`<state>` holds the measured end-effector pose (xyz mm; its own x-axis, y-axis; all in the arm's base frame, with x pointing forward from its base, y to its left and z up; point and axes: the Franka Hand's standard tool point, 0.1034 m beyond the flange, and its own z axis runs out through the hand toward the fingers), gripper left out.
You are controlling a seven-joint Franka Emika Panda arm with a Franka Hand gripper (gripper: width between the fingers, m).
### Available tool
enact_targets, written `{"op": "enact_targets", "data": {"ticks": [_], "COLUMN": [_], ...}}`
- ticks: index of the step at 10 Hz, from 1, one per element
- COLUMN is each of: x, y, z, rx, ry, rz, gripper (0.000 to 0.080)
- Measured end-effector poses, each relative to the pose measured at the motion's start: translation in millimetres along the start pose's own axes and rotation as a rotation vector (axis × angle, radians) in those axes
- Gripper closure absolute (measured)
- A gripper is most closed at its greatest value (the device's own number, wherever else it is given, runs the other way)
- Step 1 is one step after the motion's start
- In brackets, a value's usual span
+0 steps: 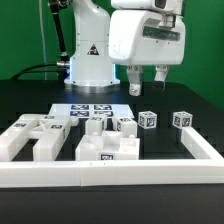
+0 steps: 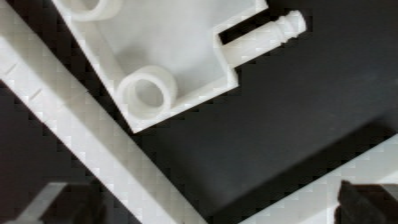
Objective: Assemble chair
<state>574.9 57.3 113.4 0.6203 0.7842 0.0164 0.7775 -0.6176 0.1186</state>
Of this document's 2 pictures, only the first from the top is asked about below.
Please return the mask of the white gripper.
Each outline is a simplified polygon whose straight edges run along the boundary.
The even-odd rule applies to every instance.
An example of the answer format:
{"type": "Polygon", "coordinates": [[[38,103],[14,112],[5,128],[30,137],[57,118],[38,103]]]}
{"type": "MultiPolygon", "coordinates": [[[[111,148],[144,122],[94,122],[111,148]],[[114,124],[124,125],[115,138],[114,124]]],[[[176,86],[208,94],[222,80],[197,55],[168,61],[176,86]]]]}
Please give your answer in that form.
{"type": "Polygon", "coordinates": [[[176,18],[175,27],[161,27],[163,16],[146,10],[116,10],[111,17],[109,56],[112,62],[127,65],[129,94],[140,96],[143,67],[157,65],[152,84],[163,92],[169,72],[167,65],[182,63],[185,48],[185,25],[176,18]]]}

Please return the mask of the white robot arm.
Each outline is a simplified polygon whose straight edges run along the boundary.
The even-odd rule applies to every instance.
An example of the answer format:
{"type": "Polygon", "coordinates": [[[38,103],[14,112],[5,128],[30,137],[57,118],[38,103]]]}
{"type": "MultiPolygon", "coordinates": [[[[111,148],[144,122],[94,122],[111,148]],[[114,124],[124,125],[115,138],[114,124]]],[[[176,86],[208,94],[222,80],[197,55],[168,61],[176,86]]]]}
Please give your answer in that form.
{"type": "Polygon", "coordinates": [[[142,89],[145,66],[153,66],[153,89],[162,91],[169,68],[183,61],[185,0],[111,0],[114,12],[92,0],[73,0],[76,50],[65,84],[85,93],[101,93],[119,84],[115,67],[127,68],[129,94],[142,89]]]}

